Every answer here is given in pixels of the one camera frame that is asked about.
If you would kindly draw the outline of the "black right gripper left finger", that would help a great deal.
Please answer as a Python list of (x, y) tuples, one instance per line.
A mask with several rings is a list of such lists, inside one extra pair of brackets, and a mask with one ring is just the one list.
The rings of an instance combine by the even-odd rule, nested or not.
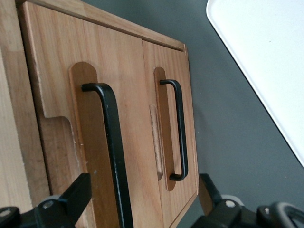
[(59, 196), (35, 208), (38, 228), (74, 228), (92, 197), (91, 175), (82, 173)]

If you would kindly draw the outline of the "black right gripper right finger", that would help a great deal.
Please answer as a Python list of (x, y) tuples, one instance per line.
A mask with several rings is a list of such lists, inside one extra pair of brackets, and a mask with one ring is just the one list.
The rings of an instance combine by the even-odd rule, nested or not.
[(223, 199), (211, 177), (199, 175), (198, 197), (204, 215), (199, 217), (193, 228), (243, 228), (242, 207), (231, 199)]

